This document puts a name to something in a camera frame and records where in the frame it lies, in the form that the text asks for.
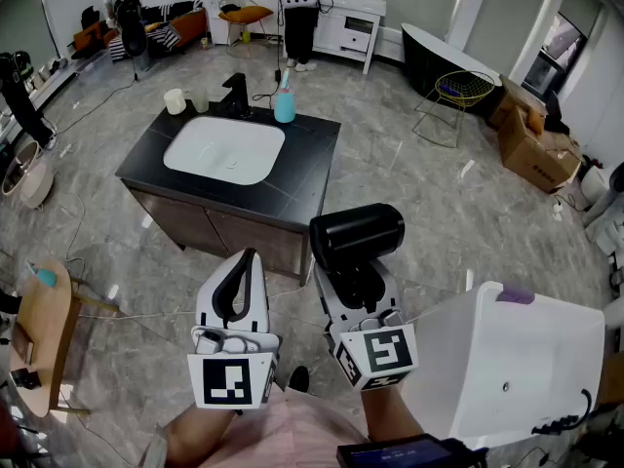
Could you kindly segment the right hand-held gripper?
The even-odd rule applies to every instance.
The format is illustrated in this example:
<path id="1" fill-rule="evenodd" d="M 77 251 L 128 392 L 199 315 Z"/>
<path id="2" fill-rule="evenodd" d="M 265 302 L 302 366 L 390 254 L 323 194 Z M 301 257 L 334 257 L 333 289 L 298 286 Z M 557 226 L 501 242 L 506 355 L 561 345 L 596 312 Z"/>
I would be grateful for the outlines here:
<path id="1" fill-rule="evenodd" d="M 364 306 L 386 310 L 400 302 L 397 281 L 380 260 L 364 269 Z M 361 301 L 345 278 L 314 266 L 314 280 L 323 310 L 331 321 L 326 337 L 331 354 L 356 391 L 396 385 L 418 367 L 415 331 L 400 311 L 389 309 L 355 323 L 346 321 L 361 309 Z"/>

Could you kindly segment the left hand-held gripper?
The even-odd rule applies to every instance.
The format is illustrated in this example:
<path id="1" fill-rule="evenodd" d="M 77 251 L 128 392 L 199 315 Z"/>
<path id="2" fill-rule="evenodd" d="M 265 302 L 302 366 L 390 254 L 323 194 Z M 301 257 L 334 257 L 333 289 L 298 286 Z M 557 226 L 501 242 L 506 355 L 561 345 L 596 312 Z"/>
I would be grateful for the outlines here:
<path id="1" fill-rule="evenodd" d="M 264 407 L 279 362 L 281 337 L 268 332 L 264 269 L 255 249 L 226 258 L 210 275 L 198 291 L 196 322 L 200 326 L 191 332 L 195 352 L 187 356 L 196 406 Z"/>

